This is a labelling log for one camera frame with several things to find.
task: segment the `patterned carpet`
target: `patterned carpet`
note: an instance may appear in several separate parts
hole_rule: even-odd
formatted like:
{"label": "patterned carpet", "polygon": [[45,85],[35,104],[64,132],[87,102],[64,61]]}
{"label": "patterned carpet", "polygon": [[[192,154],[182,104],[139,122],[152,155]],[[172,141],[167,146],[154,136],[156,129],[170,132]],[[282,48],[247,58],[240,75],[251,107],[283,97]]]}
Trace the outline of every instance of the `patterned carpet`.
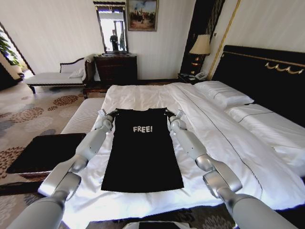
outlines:
{"label": "patterned carpet", "polygon": [[[89,97],[104,97],[104,94],[89,94]],[[0,184],[29,181],[5,171],[35,136],[60,134],[83,100],[82,89],[76,87],[36,87],[34,95],[21,82],[0,91]],[[39,198],[38,194],[0,197],[0,228],[6,228]],[[198,229],[231,229],[235,226],[225,206],[220,205],[181,209],[143,219],[92,222],[87,228],[121,229],[129,222],[143,220],[187,222]],[[66,228],[61,223],[60,229]]]}

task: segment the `painting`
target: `painting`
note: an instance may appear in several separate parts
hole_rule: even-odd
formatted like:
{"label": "painting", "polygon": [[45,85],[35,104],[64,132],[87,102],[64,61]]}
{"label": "painting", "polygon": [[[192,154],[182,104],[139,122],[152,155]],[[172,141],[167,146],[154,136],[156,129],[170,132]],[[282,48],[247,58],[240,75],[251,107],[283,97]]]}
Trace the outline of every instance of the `painting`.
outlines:
{"label": "painting", "polygon": [[159,0],[127,0],[128,30],[157,31]]}

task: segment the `lamp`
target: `lamp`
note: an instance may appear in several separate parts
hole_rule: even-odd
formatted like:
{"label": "lamp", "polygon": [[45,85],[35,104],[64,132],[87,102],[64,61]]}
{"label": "lamp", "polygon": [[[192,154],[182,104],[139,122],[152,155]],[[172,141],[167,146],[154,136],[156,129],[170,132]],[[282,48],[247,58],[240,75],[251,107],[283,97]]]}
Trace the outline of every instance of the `lamp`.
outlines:
{"label": "lamp", "polygon": [[210,54],[210,35],[198,35],[190,53],[199,55],[195,58],[194,62],[192,62],[191,74],[196,74],[201,70],[204,55]]}
{"label": "lamp", "polygon": [[197,40],[190,50],[192,54],[210,54],[210,35],[198,35]]}

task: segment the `robot forearm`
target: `robot forearm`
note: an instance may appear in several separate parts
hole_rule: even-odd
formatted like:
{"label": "robot forearm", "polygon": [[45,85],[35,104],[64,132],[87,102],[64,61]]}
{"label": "robot forearm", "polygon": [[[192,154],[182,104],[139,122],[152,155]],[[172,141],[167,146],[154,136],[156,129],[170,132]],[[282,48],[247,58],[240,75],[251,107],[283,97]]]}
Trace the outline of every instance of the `robot forearm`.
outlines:
{"label": "robot forearm", "polygon": [[296,229],[285,218],[277,214],[260,200],[246,194],[236,194],[242,184],[236,174],[223,162],[211,158],[200,140],[186,130],[186,124],[180,117],[167,111],[171,130],[174,132],[184,151],[195,160],[197,166],[207,172],[203,180],[211,194],[221,198],[231,216],[242,229]]}
{"label": "robot forearm", "polygon": [[76,148],[75,155],[68,161],[59,163],[39,187],[38,192],[47,196],[28,206],[8,227],[9,229],[57,229],[64,205],[77,190],[83,170],[89,160],[101,148],[106,133],[111,131],[115,112],[102,116]]}

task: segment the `green leaves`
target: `green leaves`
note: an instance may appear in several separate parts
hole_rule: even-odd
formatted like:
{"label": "green leaves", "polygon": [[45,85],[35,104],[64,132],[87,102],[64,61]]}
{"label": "green leaves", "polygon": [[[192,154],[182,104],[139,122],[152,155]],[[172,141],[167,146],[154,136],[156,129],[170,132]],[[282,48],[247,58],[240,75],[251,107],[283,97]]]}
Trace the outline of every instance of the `green leaves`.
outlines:
{"label": "green leaves", "polygon": [[10,65],[20,66],[16,53],[11,50],[11,47],[7,42],[8,41],[0,34],[0,52],[5,57],[8,57],[9,55],[12,56],[12,60],[8,60]]}

